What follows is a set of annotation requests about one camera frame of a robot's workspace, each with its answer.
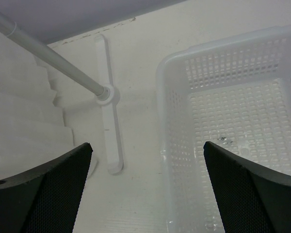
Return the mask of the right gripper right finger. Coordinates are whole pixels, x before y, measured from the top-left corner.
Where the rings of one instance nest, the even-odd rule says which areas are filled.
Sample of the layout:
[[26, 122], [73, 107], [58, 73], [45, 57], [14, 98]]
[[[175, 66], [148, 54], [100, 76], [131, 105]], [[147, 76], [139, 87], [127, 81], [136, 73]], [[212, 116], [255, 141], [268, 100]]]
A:
[[291, 176], [207, 141], [204, 158], [227, 233], [291, 233]]

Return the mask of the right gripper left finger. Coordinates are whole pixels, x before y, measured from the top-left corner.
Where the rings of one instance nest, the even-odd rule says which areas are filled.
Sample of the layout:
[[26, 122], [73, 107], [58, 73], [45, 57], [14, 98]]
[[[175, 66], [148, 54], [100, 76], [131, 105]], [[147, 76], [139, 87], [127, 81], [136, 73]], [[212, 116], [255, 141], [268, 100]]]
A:
[[0, 180], [0, 233], [71, 233], [81, 202], [92, 147]]

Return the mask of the white skirt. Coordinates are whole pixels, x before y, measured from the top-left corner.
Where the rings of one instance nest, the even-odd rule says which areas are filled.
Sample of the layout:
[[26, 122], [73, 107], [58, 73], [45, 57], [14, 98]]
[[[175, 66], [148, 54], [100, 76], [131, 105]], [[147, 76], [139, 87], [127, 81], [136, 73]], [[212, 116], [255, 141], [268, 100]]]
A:
[[35, 57], [0, 33], [0, 180], [79, 145]]

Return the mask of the clear plastic basket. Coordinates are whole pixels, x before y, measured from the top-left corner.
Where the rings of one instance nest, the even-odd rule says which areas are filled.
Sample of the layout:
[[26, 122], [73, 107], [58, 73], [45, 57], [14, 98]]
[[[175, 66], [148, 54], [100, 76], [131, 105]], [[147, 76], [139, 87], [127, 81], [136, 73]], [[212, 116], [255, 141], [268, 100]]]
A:
[[173, 53], [156, 78], [167, 230], [222, 233], [207, 141], [291, 175], [291, 25]]

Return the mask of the white and silver clothes rack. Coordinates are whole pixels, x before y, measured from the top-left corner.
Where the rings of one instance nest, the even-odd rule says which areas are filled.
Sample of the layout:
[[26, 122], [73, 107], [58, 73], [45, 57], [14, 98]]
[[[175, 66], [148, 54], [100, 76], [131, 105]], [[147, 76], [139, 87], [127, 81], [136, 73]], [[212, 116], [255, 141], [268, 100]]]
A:
[[109, 45], [105, 36], [99, 34], [95, 37], [98, 74], [105, 83], [100, 85], [47, 45], [20, 29], [15, 21], [1, 12], [0, 33], [96, 95], [103, 115], [107, 170], [111, 175], [118, 174], [124, 165], [116, 109], [120, 93], [113, 84]]

